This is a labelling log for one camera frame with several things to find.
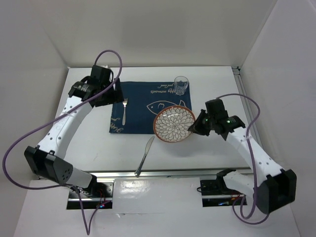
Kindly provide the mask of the silver fork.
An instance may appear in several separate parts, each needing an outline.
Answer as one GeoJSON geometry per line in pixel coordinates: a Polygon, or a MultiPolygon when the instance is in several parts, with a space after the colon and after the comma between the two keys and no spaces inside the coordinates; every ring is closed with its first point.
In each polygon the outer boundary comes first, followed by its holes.
{"type": "Polygon", "coordinates": [[[126,106],[127,106],[127,103],[128,103],[128,99],[127,98],[124,98],[124,101],[123,101],[123,116],[122,116],[122,125],[125,125],[126,123],[126,106]]]}

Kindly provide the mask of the blue fish placemat cloth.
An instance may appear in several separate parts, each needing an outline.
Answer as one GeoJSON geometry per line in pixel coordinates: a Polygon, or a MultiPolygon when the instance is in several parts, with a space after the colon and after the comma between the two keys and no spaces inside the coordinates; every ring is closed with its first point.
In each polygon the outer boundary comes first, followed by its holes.
{"type": "Polygon", "coordinates": [[[190,88],[184,95],[177,95],[173,82],[127,81],[120,83],[126,106],[126,123],[122,125],[123,104],[113,104],[111,134],[153,134],[157,114],[170,106],[192,108],[190,88]]]}

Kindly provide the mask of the floral patterned ceramic plate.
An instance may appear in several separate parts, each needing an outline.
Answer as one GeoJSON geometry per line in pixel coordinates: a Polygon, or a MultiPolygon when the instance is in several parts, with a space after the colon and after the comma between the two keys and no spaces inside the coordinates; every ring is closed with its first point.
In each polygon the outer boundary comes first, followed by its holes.
{"type": "Polygon", "coordinates": [[[170,106],[160,111],[155,117],[154,134],[167,143],[180,142],[192,134],[189,127],[195,121],[195,115],[187,107],[170,106]]]}

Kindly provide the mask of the clear plastic cup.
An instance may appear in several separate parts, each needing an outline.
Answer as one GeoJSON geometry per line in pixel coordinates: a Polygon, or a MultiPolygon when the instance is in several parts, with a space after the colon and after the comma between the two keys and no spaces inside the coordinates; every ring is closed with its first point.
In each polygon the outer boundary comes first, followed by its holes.
{"type": "Polygon", "coordinates": [[[177,76],[174,79],[174,90],[177,95],[184,95],[187,87],[189,85],[189,80],[185,76],[177,76]]]}

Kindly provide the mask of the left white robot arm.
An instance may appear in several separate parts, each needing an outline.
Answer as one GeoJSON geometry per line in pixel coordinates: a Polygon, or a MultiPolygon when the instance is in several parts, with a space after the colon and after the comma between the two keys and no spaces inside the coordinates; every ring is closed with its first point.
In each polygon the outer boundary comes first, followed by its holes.
{"type": "Polygon", "coordinates": [[[95,175],[75,168],[64,158],[74,134],[94,107],[123,101],[119,80],[108,88],[113,80],[111,69],[94,65],[90,75],[71,87],[62,119],[54,123],[36,147],[28,146],[24,152],[34,174],[60,185],[76,186],[86,197],[107,193],[108,187],[97,182],[95,175]]]}

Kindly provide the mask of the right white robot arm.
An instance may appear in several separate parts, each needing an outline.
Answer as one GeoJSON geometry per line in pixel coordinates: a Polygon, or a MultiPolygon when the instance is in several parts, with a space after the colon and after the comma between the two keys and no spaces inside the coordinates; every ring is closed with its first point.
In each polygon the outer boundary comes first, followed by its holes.
{"type": "Polygon", "coordinates": [[[254,140],[249,128],[238,116],[229,116],[221,99],[205,103],[189,131],[208,136],[211,131],[231,144],[253,171],[250,179],[235,169],[225,169],[216,175],[215,187],[222,194],[238,191],[253,198],[264,214],[292,203],[296,195],[297,176],[276,163],[254,140]]]}

